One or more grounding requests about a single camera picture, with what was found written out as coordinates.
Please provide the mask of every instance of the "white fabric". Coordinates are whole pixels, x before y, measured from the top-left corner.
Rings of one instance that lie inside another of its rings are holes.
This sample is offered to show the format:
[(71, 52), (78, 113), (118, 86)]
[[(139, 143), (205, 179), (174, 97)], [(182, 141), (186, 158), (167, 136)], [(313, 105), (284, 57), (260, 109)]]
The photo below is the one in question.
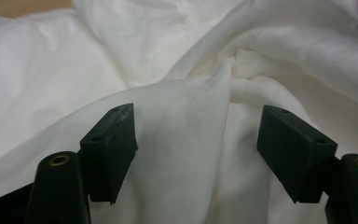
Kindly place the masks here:
[(326, 223), (325, 196), (292, 204), (255, 143), (268, 104), (358, 153), (353, 2), (75, 0), (0, 18), (0, 196), (134, 103), (140, 149), (93, 223)]

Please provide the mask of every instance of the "black clamp jaw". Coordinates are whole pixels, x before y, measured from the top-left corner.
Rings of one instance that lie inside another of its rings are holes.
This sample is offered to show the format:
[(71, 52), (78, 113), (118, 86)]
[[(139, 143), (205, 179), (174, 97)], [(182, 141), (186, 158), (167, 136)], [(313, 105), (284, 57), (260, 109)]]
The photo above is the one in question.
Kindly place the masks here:
[(318, 203), (329, 224), (358, 224), (358, 154), (335, 157), (337, 143), (293, 113), (265, 105), (257, 150), (293, 202)]
[(109, 110), (75, 153), (44, 158), (33, 184), (0, 198), (0, 224), (90, 224), (89, 200), (115, 203), (137, 150), (133, 104)]

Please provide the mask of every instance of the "white cloth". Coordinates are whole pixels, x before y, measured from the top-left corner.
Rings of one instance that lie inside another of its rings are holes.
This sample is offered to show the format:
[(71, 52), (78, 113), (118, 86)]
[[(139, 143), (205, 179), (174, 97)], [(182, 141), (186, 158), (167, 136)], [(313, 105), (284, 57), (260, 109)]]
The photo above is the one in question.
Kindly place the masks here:
[(326, 223), (325, 196), (292, 204), (255, 143), (269, 104), (358, 153), (358, 4), (74, 4), (0, 18), (0, 196), (134, 103), (139, 150), (93, 223)]

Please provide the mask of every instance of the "crumpled fabric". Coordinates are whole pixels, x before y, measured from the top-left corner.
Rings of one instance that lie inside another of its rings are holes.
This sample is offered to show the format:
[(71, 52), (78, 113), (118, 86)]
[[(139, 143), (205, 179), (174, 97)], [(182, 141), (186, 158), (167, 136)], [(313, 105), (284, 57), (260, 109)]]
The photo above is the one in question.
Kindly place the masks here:
[(134, 103), (139, 150), (93, 223), (326, 223), (256, 150), (263, 105), (358, 153), (358, 1), (74, 0), (0, 18), (0, 196)]

